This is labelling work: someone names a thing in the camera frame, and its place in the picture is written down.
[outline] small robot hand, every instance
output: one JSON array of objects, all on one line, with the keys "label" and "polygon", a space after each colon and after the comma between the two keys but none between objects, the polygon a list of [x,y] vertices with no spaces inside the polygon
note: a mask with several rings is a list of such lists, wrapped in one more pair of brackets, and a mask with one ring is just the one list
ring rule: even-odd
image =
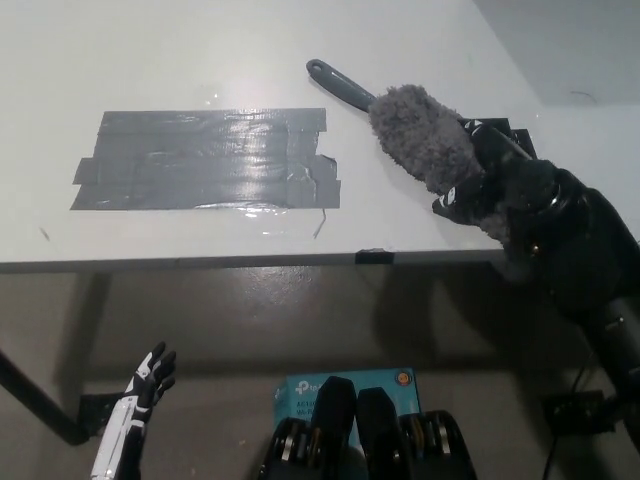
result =
[{"label": "small robot hand", "polygon": [[140,459],[153,407],[175,383],[176,353],[160,343],[142,361],[105,429],[92,480],[139,480]]}]

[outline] blue box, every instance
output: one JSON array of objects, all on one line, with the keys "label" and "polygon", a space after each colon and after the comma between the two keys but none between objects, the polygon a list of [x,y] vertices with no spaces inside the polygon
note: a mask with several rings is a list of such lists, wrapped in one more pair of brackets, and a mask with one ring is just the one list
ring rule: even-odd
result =
[{"label": "blue box", "polygon": [[[348,378],[356,394],[364,388],[382,387],[396,406],[398,416],[420,412],[420,401],[412,368],[363,370],[357,372],[312,373],[290,375],[276,390],[274,400],[275,423],[287,417],[311,420],[318,390],[330,376]],[[361,450],[358,428],[354,421],[349,445]]]}]

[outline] gray brush handle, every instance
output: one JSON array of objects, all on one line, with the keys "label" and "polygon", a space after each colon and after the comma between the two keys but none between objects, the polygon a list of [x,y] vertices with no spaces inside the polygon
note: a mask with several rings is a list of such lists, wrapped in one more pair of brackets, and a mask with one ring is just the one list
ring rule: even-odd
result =
[{"label": "gray brush handle", "polygon": [[322,60],[307,62],[307,71],[318,85],[340,100],[368,113],[376,97]]}]

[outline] cable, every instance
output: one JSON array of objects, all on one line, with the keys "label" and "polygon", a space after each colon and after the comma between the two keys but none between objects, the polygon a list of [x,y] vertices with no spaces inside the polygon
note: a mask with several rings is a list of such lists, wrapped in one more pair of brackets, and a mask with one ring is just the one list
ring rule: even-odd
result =
[{"label": "cable", "polygon": [[[578,372],[576,379],[573,381],[573,385],[571,386],[571,395],[578,391],[578,385],[580,384],[580,380],[584,376],[584,373],[587,371],[587,367],[591,363],[591,359],[593,358],[593,352],[589,354],[589,357],[582,365],[582,368]],[[544,464],[544,472],[542,473],[542,480],[549,480],[549,475],[551,474],[551,465],[553,465],[553,459],[556,456],[556,449],[558,447],[558,436],[555,435],[553,437],[553,442],[551,443],[551,449],[549,450],[549,455],[547,456],[547,461]]]}]

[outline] concrete floor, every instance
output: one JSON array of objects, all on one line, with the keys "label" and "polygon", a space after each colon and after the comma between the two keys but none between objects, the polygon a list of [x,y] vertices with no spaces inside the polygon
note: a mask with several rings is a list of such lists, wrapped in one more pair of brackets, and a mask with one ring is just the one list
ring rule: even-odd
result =
[{"label": "concrete floor", "polygon": [[[0,276],[0,309],[0,348],[70,411],[80,392],[124,388],[157,341],[177,350],[146,479],[255,478],[285,374],[399,365],[418,369],[424,409],[454,414],[481,480],[539,479],[538,398],[588,356],[543,296],[483,264]],[[618,430],[561,440],[551,478],[637,478]],[[2,480],[89,477],[98,440],[66,446],[4,391],[0,431]]]}]

